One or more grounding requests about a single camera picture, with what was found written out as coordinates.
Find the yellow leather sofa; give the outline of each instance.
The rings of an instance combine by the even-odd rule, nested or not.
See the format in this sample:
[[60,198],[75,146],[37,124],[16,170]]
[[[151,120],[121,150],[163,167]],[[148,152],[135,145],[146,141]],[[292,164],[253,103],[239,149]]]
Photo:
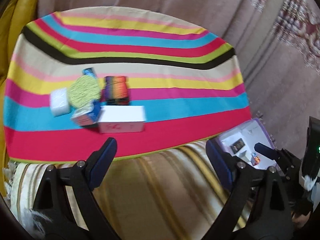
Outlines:
[[2,168],[8,161],[3,129],[5,79],[17,38],[28,22],[35,19],[37,0],[10,0],[0,17],[0,193],[5,196]]

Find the blue stripe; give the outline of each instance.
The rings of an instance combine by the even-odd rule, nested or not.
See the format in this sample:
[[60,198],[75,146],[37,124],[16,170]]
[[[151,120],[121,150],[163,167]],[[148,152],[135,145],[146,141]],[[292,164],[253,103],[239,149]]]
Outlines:
[[[249,105],[247,94],[234,98],[176,98],[132,101],[133,106],[144,106],[147,122],[179,119],[214,114]],[[4,98],[4,125],[16,131],[73,130],[80,127],[71,120],[72,113],[53,117],[49,107],[21,106],[9,97]]]
[[69,38],[74,41],[95,43],[95,44],[110,44],[110,45],[135,45],[135,46],[150,46],[150,47],[162,47],[162,48],[180,48],[190,49],[202,47],[215,38],[216,35],[208,33],[207,35],[196,39],[196,40],[169,40],[160,38],[148,38],[148,37],[136,37],[136,36],[113,36],[104,35],[97,33],[85,33],[69,30],[61,26],[51,16],[47,15],[42,17],[42,20],[49,25],[50,28],[54,29],[57,33],[62,36]]

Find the bolt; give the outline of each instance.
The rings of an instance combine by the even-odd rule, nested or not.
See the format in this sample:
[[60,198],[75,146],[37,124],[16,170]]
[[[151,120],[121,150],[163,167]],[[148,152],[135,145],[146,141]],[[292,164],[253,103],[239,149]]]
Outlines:
[[51,164],[47,167],[47,171],[52,171],[54,169],[54,166]]
[[238,162],[237,166],[241,169],[245,168],[245,163],[244,162]]
[[275,173],[277,171],[277,169],[274,166],[270,166],[269,171],[272,173]]
[[77,162],[77,166],[78,166],[79,168],[82,168],[84,165],[85,165],[85,161],[78,161],[78,162]]

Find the green sponge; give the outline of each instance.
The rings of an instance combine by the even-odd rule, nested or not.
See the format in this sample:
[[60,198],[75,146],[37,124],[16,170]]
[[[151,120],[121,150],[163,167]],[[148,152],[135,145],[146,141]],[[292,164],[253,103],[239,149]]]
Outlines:
[[92,100],[99,100],[101,90],[97,79],[83,75],[68,88],[69,103],[75,108],[81,108]]

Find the striped tablecloth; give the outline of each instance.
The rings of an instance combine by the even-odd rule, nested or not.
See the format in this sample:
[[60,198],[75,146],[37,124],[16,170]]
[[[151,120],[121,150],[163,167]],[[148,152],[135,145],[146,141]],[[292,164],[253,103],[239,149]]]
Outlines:
[[[128,77],[131,105],[145,106],[140,133],[100,134],[53,117],[52,90],[69,87],[93,67]],[[129,158],[212,137],[250,119],[234,49],[197,25],[122,7],[79,8],[29,23],[18,38],[4,99],[11,159],[74,162],[110,136]]]

